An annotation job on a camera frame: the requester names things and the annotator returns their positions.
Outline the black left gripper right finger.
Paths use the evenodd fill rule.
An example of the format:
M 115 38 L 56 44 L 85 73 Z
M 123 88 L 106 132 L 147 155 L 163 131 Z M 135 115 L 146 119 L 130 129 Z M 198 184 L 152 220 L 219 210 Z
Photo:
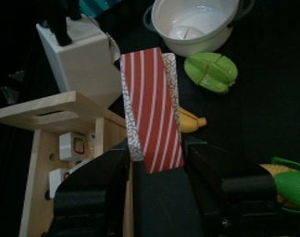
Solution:
M 277 203 L 269 171 L 190 135 L 182 148 L 203 236 L 300 237 L 300 218 Z

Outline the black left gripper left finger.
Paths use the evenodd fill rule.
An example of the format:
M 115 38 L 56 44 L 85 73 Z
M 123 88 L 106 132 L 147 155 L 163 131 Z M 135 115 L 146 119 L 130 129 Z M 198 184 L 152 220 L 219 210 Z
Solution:
M 123 237 L 127 141 L 76 169 L 57 187 L 45 237 Z

